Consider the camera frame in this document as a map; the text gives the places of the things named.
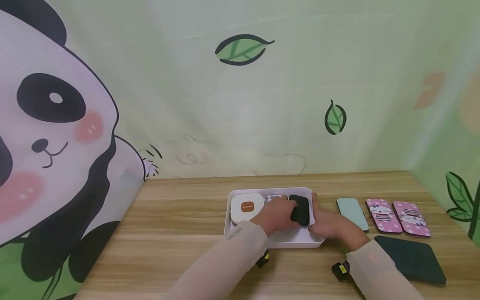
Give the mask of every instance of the mint green phone case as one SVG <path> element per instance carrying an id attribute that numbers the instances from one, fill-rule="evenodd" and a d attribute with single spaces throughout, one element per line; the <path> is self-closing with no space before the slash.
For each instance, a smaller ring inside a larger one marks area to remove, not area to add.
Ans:
<path id="1" fill-rule="evenodd" d="M 336 205 L 340 213 L 347 219 L 357 224 L 361 230 L 367 232 L 369 227 L 365 215 L 361 210 L 360 204 L 355 198 L 339 198 L 336 201 Z"/>

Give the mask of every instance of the dark green notebook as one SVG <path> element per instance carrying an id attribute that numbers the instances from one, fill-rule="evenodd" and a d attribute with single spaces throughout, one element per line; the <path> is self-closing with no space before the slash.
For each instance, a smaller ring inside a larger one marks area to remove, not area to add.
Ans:
<path id="1" fill-rule="evenodd" d="M 376 236 L 375 241 L 408 279 L 444 286 L 447 282 L 432 248 L 428 244 Z"/>

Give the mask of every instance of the person's left hand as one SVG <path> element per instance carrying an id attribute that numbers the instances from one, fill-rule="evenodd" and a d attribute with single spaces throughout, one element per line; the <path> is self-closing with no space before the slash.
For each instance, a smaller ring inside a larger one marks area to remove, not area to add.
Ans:
<path id="1" fill-rule="evenodd" d="M 250 222 L 260 225 L 267 236 L 271 236 L 275 231 L 297 229 L 300 224 L 290 220 L 290 215 L 296 206 L 297 202 L 289 200 L 285 195 L 275 197 L 267 202 Z"/>

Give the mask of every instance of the white round container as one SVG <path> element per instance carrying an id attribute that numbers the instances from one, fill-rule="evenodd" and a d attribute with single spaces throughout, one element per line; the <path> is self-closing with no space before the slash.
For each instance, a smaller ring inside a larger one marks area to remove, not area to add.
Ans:
<path id="1" fill-rule="evenodd" d="M 250 221 L 264 206 L 265 199 L 258 193 L 236 195 L 230 204 L 230 219 L 233 224 Z"/>

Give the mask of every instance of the panda mouth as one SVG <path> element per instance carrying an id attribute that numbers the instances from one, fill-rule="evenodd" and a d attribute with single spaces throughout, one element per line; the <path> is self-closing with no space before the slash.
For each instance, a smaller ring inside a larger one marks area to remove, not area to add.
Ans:
<path id="1" fill-rule="evenodd" d="M 44 150 L 45 153 L 47 153 L 48 156 L 50 157 L 50 164 L 49 164 L 48 166 L 43 166 L 42 168 L 47 169 L 47 168 L 53 166 L 53 157 L 54 157 L 54 156 L 57 156 L 57 155 L 60 154 L 60 153 L 62 153 L 67 146 L 68 146 L 68 142 L 65 143 L 65 145 L 62 147 L 62 149 L 60 149 L 60 151 L 58 151 L 57 153 L 53 153 L 53 154 L 50 153 L 49 151 L 47 151 L 47 149 L 45 149 L 45 150 Z"/>

